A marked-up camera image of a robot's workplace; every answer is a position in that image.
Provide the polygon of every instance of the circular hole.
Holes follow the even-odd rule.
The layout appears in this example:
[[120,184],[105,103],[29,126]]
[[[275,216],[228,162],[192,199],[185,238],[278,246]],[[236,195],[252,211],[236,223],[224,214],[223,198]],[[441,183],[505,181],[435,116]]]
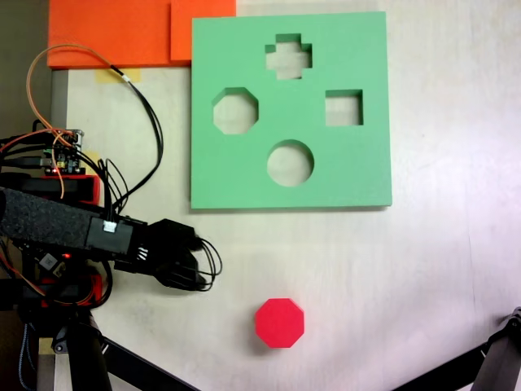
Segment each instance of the circular hole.
[[268,158],[268,174],[279,185],[298,186],[308,180],[315,165],[305,144],[286,140],[275,145]]

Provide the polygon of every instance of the red octagon block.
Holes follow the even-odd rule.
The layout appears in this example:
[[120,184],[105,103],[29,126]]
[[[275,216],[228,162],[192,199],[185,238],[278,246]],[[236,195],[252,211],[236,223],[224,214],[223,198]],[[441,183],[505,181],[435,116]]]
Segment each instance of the red octagon block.
[[304,311],[292,299],[269,299],[255,314],[255,333],[270,348],[291,348],[304,334]]

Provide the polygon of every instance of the orange foam sheet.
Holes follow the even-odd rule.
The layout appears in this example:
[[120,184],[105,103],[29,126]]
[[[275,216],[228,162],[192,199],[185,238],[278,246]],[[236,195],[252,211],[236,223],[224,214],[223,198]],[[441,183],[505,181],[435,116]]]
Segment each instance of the orange foam sheet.
[[[235,16],[235,0],[50,0],[49,46],[79,43],[117,67],[190,64],[191,21],[195,17]],[[52,51],[55,69],[104,68],[77,49]]]
[[172,0],[170,60],[187,66],[192,60],[192,19],[235,16],[235,0]]

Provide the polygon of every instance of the white connector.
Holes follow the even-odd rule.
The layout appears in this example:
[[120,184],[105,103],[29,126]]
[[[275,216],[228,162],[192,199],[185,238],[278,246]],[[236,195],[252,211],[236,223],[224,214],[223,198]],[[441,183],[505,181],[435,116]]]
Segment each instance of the white connector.
[[116,232],[117,222],[108,222],[107,220],[103,221],[103,230],[105,232],[111,232],[112,234]]

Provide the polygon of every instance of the yellow tape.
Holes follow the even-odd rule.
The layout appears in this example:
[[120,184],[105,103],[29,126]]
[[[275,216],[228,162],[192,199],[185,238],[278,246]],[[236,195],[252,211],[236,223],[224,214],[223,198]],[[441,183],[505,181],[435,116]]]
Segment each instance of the yellow tape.
[[[99,154],[94,151],[82,151],[85,153],[94,163],[98,163]],[[88,165],[86,165],[83,161],[81,162],[81,167],[85,167],[85,175],[96,175],[93,169],[91,169]]]
[[51,347],[52,338],[40,338],[38,341],[38,354],[54,354]]
[[[121,69],[121,71],[127,75],[131,82],[138,83],[141,81],[141,69],[139,68],[127,68]],[[112,69],[96,69],[94,70],[96,82],[99,84],[109,83],[125,83],[120,75],[115,73]]]

